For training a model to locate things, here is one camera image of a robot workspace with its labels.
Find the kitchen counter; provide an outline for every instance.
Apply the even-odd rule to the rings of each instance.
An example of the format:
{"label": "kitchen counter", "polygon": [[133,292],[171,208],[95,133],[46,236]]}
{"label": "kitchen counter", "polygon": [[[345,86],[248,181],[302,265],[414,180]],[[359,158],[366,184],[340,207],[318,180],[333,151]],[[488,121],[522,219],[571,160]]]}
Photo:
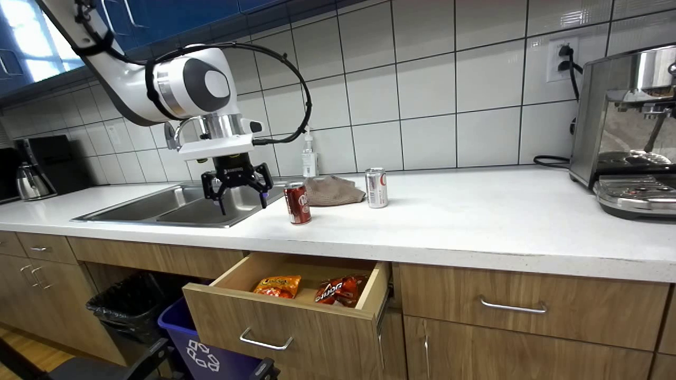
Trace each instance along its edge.
{"label": "kitchen counter", "polygon": [[606,215],[558,169],[389,176],[388,208],[314,208],[307,225],[290,224],[283,200],[235,227],[74,219],[164,188],[109,185],[3,204],[0,229],[676,282],[676,224]]}

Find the espresso machine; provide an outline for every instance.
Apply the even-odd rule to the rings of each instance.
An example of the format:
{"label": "espresso machine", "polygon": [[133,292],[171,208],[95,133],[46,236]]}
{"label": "espresso machine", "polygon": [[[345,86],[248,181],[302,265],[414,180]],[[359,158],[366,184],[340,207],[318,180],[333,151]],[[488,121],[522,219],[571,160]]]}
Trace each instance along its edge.
{"label": "espresso machine", "polygon": [[571,177],[608,214],[676,219],[676,44],[586,66]]}

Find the stainless steel sink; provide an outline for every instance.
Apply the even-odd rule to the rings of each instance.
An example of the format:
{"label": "stainless steel sink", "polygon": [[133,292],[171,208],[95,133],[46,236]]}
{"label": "stainless steel sink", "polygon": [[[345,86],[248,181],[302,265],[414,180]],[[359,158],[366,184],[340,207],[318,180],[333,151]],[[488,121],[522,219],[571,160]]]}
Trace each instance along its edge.
{"label": "stainless steel sink", "polygon": [[[281,191],[281,188],[272,188],[266,193],[269,204],[281,198]],[[251,188],[229,189],[224,193],[224,207],[226,214],[221,211],[218,203],[204,198],[204,189],[196,184],[186,184],[110,208],[100,208],[76,219],[224,227],[235,225],[263,208],[259,191]]]}

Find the wall outlet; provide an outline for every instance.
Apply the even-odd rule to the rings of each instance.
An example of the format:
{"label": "wall outlet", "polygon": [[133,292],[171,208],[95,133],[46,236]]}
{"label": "wall outlet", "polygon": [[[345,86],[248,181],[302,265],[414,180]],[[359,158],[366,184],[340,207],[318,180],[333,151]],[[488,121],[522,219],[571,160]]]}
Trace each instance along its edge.
{"label": "wall outlet", "polygon": [[578,37],[552,40],[547,47],[547,83],[569,83],[571,73],[558,71],[558,66],[565,62],[558,52],[567,44],[575,51],[575,62],[579,62]]}

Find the soda can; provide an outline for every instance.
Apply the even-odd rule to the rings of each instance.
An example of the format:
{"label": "soda can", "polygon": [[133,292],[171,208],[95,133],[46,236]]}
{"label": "soda can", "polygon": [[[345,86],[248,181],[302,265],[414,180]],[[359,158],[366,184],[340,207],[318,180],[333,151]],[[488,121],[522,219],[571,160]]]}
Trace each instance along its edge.
{"label": "soda can", "polygon": [[382,167],[372,167],[366,170],[366,203],[372,208],[388,207],[388,177]]}
{"label": "soda can", "polygon": [[302,181],[288,184],[285,198],[293,214],[293,224],[307,224],[314,219],[307,188]]}

